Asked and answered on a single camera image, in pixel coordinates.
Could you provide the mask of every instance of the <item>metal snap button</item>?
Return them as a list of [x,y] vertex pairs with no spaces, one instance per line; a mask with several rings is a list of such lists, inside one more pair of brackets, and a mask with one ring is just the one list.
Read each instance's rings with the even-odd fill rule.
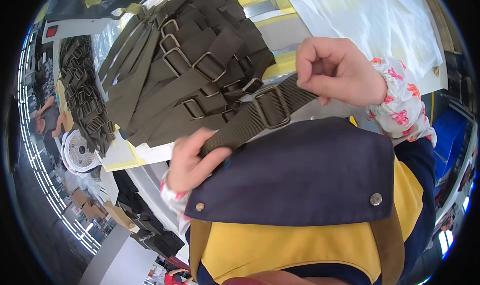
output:
[[382,195],[380,193],[373,193],[370,197],[370,204],[372,206],[378,206],[382,202]]
[[198,204],[195,205],[195,209],[197,209],[197,211],[201,211],[204,208],[205,208],[205,205],[203,203],[198,203]]

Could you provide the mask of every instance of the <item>blue bin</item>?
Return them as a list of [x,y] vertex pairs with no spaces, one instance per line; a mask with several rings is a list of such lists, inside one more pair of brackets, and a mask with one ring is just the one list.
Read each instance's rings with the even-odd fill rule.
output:
[[453,167],[460,156],[466,127],[467,119],[454,109],[448,109],[433,124],[437,133],[437,145],[433,149],[437,161],[435,184]]

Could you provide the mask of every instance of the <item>right hand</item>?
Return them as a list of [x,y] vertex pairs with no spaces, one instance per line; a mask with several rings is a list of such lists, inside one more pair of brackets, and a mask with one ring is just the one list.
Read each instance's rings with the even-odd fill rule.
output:
[[310,37],[297,48],[300,88],[358,107],[381,104],[387,84],[357,46],[347,38]]
[[205,181],[213,170],[222,163],[232,150],[227,147],[214,149],[203,159],[198,155],[203,144],[215,132],[201,128],[190,137],[178,138],[173,148],[170,170],[168,171],[168,187],[177,193],[189,192]]

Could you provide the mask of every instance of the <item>red square label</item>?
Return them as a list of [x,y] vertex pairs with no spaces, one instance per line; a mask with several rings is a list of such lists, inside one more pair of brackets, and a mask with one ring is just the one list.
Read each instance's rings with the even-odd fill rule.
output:
[[49,38],[49,37],[55,36],[55,34],[57,34],[57,29],[58,29],[58,25],[49,27],[46,30],[46,37]]

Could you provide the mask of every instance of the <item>red shirt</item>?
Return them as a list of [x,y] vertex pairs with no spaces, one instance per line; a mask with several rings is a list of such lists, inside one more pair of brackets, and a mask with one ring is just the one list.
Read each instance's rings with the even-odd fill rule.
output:
[[169,275],[168,272],[166,272],[165,285],[187,285],[187,283],[182,282],[182,278],[179,275]]

